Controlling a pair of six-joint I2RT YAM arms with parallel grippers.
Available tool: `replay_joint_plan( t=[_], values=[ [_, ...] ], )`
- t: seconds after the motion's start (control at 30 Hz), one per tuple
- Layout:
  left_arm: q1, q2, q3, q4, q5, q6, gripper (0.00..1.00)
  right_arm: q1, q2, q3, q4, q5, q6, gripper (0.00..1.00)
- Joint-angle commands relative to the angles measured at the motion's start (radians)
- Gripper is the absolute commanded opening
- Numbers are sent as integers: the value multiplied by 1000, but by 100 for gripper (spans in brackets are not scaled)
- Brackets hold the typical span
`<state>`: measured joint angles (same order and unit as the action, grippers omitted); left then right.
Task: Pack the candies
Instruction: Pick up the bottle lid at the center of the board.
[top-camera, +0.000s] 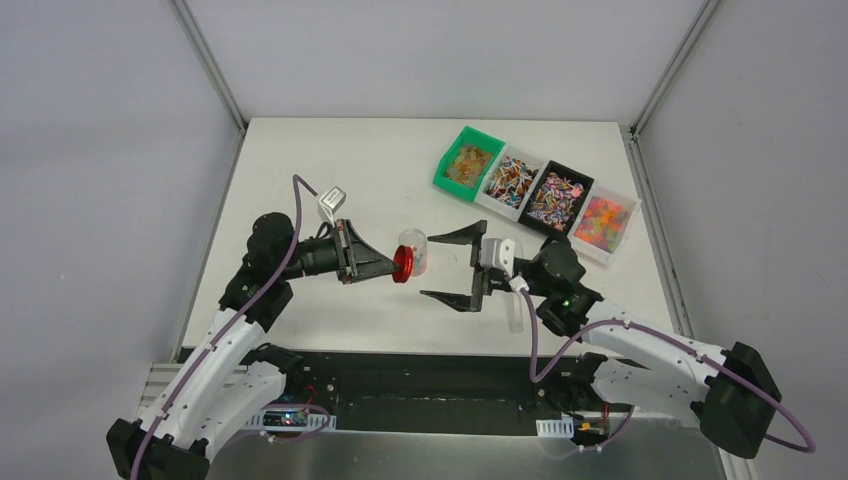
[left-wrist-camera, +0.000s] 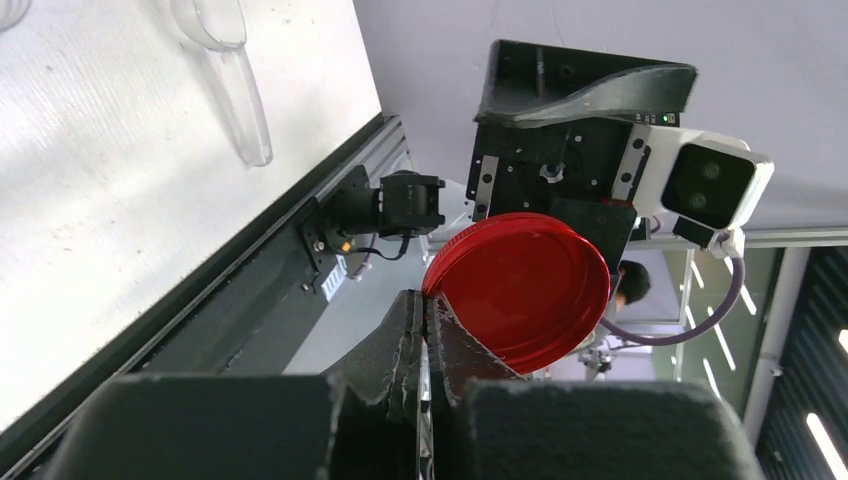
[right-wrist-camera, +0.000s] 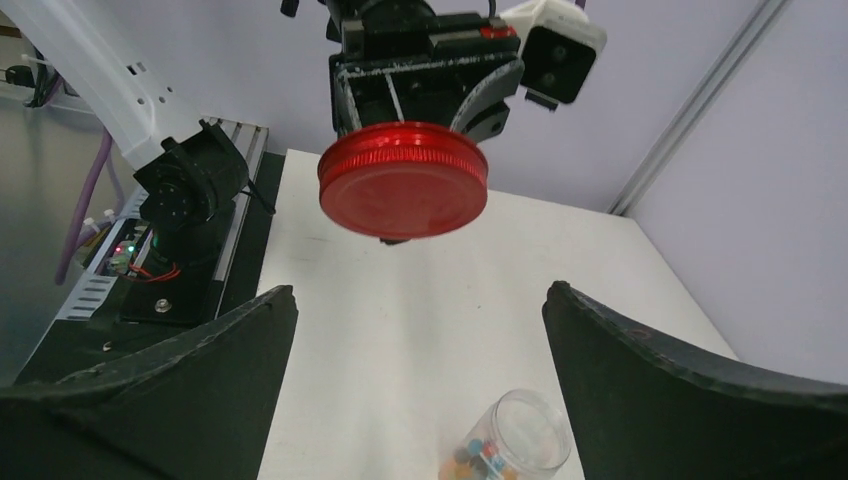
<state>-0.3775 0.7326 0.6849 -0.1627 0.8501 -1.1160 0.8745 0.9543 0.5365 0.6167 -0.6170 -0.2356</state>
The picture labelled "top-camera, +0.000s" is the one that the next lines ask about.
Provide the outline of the red jar lid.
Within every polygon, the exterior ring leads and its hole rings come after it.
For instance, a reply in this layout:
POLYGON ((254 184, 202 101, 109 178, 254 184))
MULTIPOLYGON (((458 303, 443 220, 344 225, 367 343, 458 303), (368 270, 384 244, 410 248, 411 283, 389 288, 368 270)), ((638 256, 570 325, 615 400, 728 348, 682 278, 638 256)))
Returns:
POLYGON ((414 251, 410 246, 399 245, 395 250, 393 262, 396 265, 395 271, 392 273, 394 283, 406 283, 412 276, 414 270, 414 251))

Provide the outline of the clear plastic jar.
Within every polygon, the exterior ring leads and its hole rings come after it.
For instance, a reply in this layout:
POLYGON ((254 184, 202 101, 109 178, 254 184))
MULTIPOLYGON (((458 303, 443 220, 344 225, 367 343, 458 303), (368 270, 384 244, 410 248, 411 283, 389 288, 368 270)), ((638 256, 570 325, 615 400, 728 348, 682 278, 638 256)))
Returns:
POLYGON ((427 268, 427 235, 420 229, 410 228, 400 233, 398 241, 400 245, 412 250, 411 276, 421 276, 427 268))

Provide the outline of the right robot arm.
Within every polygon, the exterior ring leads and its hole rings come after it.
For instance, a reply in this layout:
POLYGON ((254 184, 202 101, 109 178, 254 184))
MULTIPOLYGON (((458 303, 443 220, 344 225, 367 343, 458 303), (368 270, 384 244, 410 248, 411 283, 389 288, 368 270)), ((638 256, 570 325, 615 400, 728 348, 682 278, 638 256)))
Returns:
POLYGON ((429 292, 458 312, 478 312, 484 296, 510 291, 531 315, 529 377, 551 376, 576 343, 601 348, 569 375, 569 400, 583 410, 599 403, 643 407, 694 426, 718 448, 753 459, 782 395, 760 352, 742 342, 726 349, 657 330, 581 282, 586 270, 563 236, 547 238, 531 259, 513 241, 487 236, 478 221, 432 243, 468 245, 473 269, 469 295, 429 292))

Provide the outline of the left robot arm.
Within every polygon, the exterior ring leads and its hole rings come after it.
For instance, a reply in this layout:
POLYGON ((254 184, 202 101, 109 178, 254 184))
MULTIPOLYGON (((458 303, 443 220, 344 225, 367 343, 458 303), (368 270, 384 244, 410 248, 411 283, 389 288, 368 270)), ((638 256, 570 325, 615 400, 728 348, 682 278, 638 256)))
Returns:
POLYGON ((282 213, 254 222, 202 344, 136 420, 118 419, 109 429, 120 478, 203 479, 221 448, 261 408, 303 396, 305 378, 296 371, 302 357, 261 343, 293 298, 291 281, 331 273, 344 285, 383 276, 403 283, 413 269, 410 248, 387 257, 345 219, 326 238, 298 236, 296 223, 282 213))

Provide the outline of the clear plastic scoop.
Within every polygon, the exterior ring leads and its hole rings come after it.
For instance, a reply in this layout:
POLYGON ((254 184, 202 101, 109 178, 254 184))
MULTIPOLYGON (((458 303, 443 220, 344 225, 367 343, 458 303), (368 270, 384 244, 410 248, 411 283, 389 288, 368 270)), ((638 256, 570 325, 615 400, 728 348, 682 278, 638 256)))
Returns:
MULTIPOLYGON (((513 272, 517 272, 517 259, 523 256, 523 247, 520 241, 507 238, 507 246, 511 253, 513 272)), ((524 300, 520 294, 509 291, 506 300, 507 325, 511 334, 519 334, 524 330, 524 300)))

